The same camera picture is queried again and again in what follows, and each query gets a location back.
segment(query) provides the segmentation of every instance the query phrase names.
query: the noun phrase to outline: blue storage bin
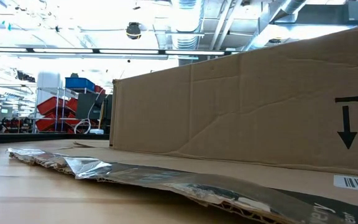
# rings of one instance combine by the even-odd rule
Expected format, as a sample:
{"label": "blue storage bin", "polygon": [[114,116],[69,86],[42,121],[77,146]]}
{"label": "blue storage bin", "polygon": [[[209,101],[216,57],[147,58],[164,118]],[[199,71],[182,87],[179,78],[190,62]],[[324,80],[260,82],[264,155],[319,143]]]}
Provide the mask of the blue storage bin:
{"label": "blue storage bin", "polygon": [[87,78],[66,78],[66,88],[85,89],[94,91],[94,83]]}

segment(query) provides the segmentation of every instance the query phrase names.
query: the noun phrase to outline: light wood tabletop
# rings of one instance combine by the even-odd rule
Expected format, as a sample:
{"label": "light wood tabletop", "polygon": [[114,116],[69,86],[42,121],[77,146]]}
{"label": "light wood tabletop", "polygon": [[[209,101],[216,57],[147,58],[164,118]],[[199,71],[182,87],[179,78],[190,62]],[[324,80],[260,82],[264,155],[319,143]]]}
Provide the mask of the light wood tabletop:
{"label": "light wood tabletop", "polygon": [[255,223],[180,195],[72,175],[9,158],[9,147],[56,149],[69,140],[0,144],[0,223]]}

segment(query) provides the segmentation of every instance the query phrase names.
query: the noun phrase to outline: metal beam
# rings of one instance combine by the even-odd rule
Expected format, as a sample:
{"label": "metal beam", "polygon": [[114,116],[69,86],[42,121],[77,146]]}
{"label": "metal beam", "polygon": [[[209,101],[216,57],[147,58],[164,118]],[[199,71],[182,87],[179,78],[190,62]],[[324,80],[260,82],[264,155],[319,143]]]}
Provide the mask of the metal beam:
{"label": "metal beam", "polygon": [[224,39],[226,38],[227,32],[229,31],[230,26],[234,21],[234,14],[237,11],[237,9],[241,6],[241,2],[242,2],[242,0],[236,0],[236,4],[234,5],[234,8],[233,8],[229,18],[227,19],[226,25],[223,29],[223,34],[222,34],[221,38],[219,39],[217,46],[215,47],[216,50],[220,50],[220,48],[222,47],[222,44],[223,44]]}
{"label": "metal beam", "polygon": [[221,32],[221,29],[222,29],[222,26],[224,24],[224,21],[226,20],[226,17],[227,17],[227,14],[229,12],[230,5],[231,5],[232,1],[233,0],[225,0],[222,3],[222,4],[225,4],[224,9],[223,9],[222,14],[220,15],[218,25],[216,26],[216,30],[215,30],[214,36],[212,38],[211,45],[209,46],[210,50],[214,49],[216,40],[218,39],[218,36],[219,36],[219,33]]}

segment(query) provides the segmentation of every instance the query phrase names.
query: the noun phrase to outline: barcode label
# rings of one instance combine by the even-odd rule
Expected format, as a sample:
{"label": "barcode label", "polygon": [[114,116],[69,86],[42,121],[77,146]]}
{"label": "barcode label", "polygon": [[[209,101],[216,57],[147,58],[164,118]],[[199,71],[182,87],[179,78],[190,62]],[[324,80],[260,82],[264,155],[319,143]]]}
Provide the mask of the barcode label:
{"label": "barcode label", "polygon": [[334,186],[358,190],[358,177],[334,175]]}

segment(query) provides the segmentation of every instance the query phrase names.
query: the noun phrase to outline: cable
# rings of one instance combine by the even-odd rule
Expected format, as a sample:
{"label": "cable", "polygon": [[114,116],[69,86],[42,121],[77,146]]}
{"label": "cable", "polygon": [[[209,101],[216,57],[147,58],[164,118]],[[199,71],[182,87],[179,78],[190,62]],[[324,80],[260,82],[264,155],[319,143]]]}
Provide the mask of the cable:
{"label": "cable", "polygon": [[91,110],[93,109],[94,103],[99,99],[99,96],[100,96],[101,93],[102,93],[102,91],[99,92],[99,94],[98,94],[98,96],[96,97],[95,101],[93,102],[91,108],[89,109],[89,111],[88,111],[88,118],[82,119],[78,124],[75,125],[75,127],[74,127],[74,134],[77,133],[77,128],[79,127],[79,125],[85,124],[85,123],[88,123],[89,126],[88,126],[88,130],[86,130],[86,131],[84,132],[84,134],[88,134],[89,131],[91,130],[91,128],[92,128],[92,127],[91,127],[92,124],[91,124],[91,120],[90,120]]}

